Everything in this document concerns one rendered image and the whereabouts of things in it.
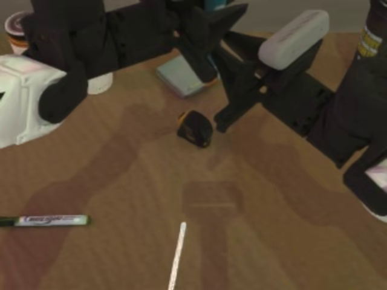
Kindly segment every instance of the white chalk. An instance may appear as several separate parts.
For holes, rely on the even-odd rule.
[[[179,269],[179,262],[180,262],[181,252],[183,250],[184,238],[186,236],[186,230],[187,230],[187,223],[182,222],[180,225],[180,233],[179,233],[179,238],[177,240],[175,258],[174,258],[174,263],[172,265],[172,272],[171,272],[171,277],[169,279],[168,290],[175,289],[177,272]]]

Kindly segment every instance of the wooden table surface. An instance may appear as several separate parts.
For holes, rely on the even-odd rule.
[[[356,34],[330,34],[312,75],[339,85]],[[1,54],[8,50],[2,39]],[[387,289],[387,226],[343,170],[261,106],[212,145],[177,138],[177,117],[212,118],[218,84],[180,100],[160,57],[115,74],[51,135],[0,151],[0,213],[90,214],[80,228],[0,230],[0,290]]]

